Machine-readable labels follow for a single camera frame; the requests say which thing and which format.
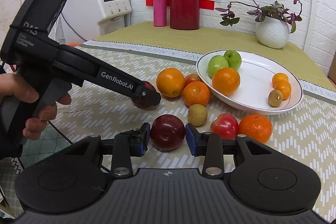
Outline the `red pink apple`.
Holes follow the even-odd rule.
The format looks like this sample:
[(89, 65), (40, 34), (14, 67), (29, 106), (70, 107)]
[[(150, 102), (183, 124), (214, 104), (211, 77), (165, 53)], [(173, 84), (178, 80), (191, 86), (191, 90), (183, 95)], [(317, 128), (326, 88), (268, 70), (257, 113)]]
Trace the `red pink apple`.
[(234, 116), (223, 113), (212, 122), (210, 129), (223, 139), (235, 139), (239, 133), (239, 124)]

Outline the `dark red plum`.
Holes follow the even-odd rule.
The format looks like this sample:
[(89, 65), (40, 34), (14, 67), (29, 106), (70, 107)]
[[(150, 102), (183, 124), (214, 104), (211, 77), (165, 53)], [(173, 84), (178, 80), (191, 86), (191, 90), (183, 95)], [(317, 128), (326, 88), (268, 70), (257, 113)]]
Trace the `dark red plum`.
[(154, 120), (150, 137), (157, 148), (171, 151), (182, 144), (185, 134), (183, 121), (175, 115), (165, 114)]
[[(150, 82), (144, 81), (144, 83), (145, 83), (146, 88), (156, 92), (156, 88)], [(144, 109), (144, 108), (147, 108), (147, 107), (151, 106), (150, 102), (147, 102), (146, 100), (138, 100), (137, 101), (137, 100), (132, 99), (131, 101), (135, 106), (137, 106), (138, 108), (141, 108), (141, 109)]]

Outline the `textured tangerine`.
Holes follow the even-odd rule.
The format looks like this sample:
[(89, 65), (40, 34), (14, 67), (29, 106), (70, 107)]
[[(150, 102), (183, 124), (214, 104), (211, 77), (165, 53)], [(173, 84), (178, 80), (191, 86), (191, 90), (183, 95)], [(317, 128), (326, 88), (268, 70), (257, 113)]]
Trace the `textured tangerine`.
[(185, 86), (182, 92), (185, 104), (190, 107), (195, 104), (206, 106), (210, 101), (210, 89), (200, 81), (193, 81)]
[(271, 121), (264, 115), (250, 114), (239, 123), (239, 134), (246, 135), (260, 143), (266, 143), (272, 135)]

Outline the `large orange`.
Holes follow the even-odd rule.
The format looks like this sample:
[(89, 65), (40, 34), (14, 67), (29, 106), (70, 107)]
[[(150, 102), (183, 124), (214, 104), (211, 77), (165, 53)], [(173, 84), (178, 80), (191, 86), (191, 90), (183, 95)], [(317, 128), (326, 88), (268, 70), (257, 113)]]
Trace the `large orange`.
[(219, 69), (212, 77), (213, 88), (225, 96), (230, 96), (240, 86), (240, 75), (233, 68)]
[(156, 86), (163, 96), (176, 98), (185, 87), (185, 77), (178, 69), (167, 68), (157, 75)]

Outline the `small red-orange fruit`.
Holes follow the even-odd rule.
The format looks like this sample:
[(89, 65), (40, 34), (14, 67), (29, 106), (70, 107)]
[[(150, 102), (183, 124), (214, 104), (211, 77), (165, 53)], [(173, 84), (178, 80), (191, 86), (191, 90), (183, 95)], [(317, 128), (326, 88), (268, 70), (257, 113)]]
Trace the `small red-orange fruit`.
[(187, 86), (188, 84), (190, 84), (194, 81), (201, 81), (201, 78), (195, 73), (191, 73), (191, 74), (187, 75), (185, 77), (185, 86)]

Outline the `green mango-shaped fruit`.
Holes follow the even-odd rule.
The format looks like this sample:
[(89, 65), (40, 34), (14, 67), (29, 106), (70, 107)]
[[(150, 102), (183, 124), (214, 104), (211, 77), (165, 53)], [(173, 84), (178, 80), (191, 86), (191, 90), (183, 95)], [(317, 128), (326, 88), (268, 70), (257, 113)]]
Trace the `green mango-shaped fruit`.
[(227, 67), (229, 67), (227, 59), (222, 55), (215, 55), (210, 59), (207, 65), (207, 72), (212, 78), (218, 70)]

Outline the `small smooth orange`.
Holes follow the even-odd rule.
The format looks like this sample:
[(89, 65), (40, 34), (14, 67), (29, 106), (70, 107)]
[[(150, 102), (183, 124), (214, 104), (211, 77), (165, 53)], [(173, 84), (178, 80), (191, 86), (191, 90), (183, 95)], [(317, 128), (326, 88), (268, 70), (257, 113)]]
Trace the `small smooth orange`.
[(282, 93), (283, 100), (286, 100), (291, 95), (291, 84), (288, 81), (279, 81), (274, 88)]

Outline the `white oval plate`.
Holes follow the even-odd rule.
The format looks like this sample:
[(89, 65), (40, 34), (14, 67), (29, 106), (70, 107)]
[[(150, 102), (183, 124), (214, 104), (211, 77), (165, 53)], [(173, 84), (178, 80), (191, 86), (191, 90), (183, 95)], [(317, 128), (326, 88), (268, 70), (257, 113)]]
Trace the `white oval plate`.
[[(225, 96), (212, 86), (212, 79), (208, 75), (207, 65), (215, 55), (224, 54), (222, 51), (212, 51), (199, 57), (196, 68), (199, 77), (209, 87), (212, 94), (222, 102), (248, 113), (262, 115), (277, 115), (296, 108), (303, 99), (303, 89), (299, 80), (288, 69), (279, 63), (246, 51), (239, 51), (242, 64), (238, 70), (240, 86), (234, 94)], [(279, 107), (268, 104), (268, 95), (273, 90), (272, 77), (276, 73), (285, 73), (291, 84), (291, 95)]]

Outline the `green apple on plate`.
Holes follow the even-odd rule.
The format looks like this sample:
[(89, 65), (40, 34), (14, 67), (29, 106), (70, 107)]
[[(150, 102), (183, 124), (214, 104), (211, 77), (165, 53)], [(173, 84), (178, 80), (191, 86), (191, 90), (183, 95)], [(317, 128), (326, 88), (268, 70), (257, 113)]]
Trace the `green apple on plate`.
[(227, 61), (230, 68), (238, 70), (242, 64), (242, 58), (240, 54), (236, 51), (228, 50), (223, 55)]

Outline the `patterned beige tablecloth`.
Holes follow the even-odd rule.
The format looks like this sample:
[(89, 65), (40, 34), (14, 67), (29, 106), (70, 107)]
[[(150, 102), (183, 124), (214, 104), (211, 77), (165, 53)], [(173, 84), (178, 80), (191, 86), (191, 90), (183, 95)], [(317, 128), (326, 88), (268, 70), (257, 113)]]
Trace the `patterned beige tablecloth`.
[[(319, 175), (322, 187), (314, 209), (328, 221), (335, 219), (335, 87), (299, 47), (274, 50), (253, 35), (209, 28), (183, 32), (144, 22), (79, 49), (151, 84), (161, 71), (175, 68), (184, 76), (197, 74), (206, 85), (212, 84), (210, 59), (237, 51), (240, 86), (229, 98), (212, 92), (199, 130), (208, 131), (223, 113), (238, 121), (251, 112), (265, 115), (273, 127), (268, 146)], [(163, 97), (157, 107), (139, 109), (129, 98), (88, 82), (70, 94), (72, 104), (60, 106), (42, 137), (28, 141), (13, 161), (17, 172), (92, 134), (110, 139), (165, 114), (188, 121), (183, 97)]]

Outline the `small kumquat on plate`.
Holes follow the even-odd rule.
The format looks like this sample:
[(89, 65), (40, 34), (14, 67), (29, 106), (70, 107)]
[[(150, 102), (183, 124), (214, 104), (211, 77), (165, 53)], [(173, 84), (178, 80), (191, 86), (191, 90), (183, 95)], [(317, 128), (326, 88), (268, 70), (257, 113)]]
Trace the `small kumquat on plate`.
[(281, 81), (288, 82), (289, 81), (288, 76), (285, 73), (276, 73), (272, 77), (272, 86), (275, 87)]

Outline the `white ribbed plant pot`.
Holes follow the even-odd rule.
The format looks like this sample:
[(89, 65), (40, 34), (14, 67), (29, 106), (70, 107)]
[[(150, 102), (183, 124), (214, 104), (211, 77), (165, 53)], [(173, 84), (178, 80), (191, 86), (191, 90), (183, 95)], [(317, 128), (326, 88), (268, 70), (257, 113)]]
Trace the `white ribbed plant pot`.
[(256, 24), (256, 37), (262, 45), (279, 50), (288, 42), (288, 24), (278, 19), (266, 17), (262, 22)]

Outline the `pink thermos bottle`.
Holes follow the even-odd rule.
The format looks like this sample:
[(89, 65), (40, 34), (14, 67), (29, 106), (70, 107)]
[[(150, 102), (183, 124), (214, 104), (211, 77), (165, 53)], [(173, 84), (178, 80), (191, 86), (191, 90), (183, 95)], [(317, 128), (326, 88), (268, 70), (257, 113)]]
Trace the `pink thermos bottle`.
[(166, 0), (153, 0), (153, 19), (155, 27), (166, 26)]

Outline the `red thermos jug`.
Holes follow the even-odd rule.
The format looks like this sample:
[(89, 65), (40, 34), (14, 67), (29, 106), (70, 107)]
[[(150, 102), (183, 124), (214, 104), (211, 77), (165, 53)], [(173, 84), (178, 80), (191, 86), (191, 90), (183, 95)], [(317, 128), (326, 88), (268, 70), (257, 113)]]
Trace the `red thermos jug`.
[(171, 28), (176, 30), (198, 30), (199, 18), (199, 0), (171, 0)]

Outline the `purple green trailing plant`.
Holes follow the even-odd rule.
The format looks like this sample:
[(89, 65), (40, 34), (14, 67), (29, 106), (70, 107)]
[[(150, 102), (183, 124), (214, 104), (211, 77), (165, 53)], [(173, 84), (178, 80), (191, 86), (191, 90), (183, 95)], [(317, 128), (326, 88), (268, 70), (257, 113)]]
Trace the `purple green trailing plant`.
[(216, 7), (215, 10), (220, 12), (221, 21), (220, 24), (222, 26), (230, 26), (232, 27), (235, 24), (238, 24), (240, 18), (236, 16), (236, 14), (232, 10), (232, 5), (238, 4), (243, 5), (245, 7), (251, 8), (251, 10), (247, 11), (247, 14), (255, 17), (255, 22), (262, 23), (266, 20), (266, 18), (276, 19), (280, 22), (285, 23), (287, 26), (290, 26), (289, 33), (292, 34), (296, 32), (297, 22), (302, 21), (302, 8), (303, 4), (300, 0), (293, 0), (294, 5), (299, 5), (299, 13), (295, 13), (294, 11), (290, 11), (290, 9), (286, 8), (281, 2), (275, 1), (273, 4), (260, 6), (260, 4), (253, 1), (253, 5), (249, 5), (244, 2), (239, 1), (230, 1), (225, 8)]

